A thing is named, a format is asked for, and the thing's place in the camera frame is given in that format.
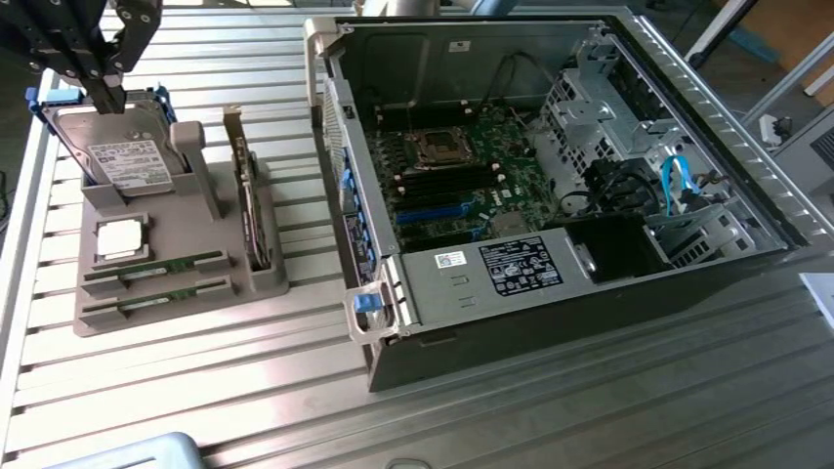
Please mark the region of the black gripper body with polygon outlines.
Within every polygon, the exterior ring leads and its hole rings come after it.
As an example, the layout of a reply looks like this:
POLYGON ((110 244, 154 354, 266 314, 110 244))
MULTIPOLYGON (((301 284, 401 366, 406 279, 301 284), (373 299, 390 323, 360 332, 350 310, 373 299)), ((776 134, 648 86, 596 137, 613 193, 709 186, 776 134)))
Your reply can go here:
POLYGON ((99 22, 106 6, 105 0, 3 1, 2 48, 21 55, 102 48, 99 22))

